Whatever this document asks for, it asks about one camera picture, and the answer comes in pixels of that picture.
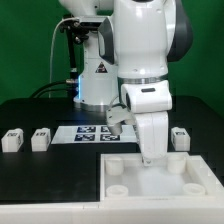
black table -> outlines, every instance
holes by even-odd
[[[169,111],[168,151],[174,151],[170,129],[186,128],[191,155],[201,155],[224,184],[224,120],[198,98],[178,96]],[[135,143],[50,145],[32,152],[31,137],[47,127],[103,125],[103,113],[74,109],[69,99],[15,99],[0,106],[0,137],[9,129],[24,131],[17,153],[0,152],[0,204],[93,202],[100,200],[101,153],[135,153]]]

green background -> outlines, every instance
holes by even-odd
[[[224,1],[183,0],[183,4],[194,43],[184,59],[169,64],[171,91],[199,97],[224,117]],[[65,13],[57,0],[1,0],[0,103],[29,97],[48,83],[52,33]],[[66,36],[59,33],[53,80],[68,77]]]

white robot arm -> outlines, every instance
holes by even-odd
[[[192,43],[181,0],[60,0],[75,16],[113,9],[98,29],[99,53],[118,67],[119,100],[125,105],[107,111],[112,134],[121,122],[136,125],[144,164],[166,155],[167,110],[172,108],[168,61],[182,58]]]

warning label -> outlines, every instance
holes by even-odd
[[[96,73],[108,73],[103,62],[100,63],[99,67],[96,70]]]

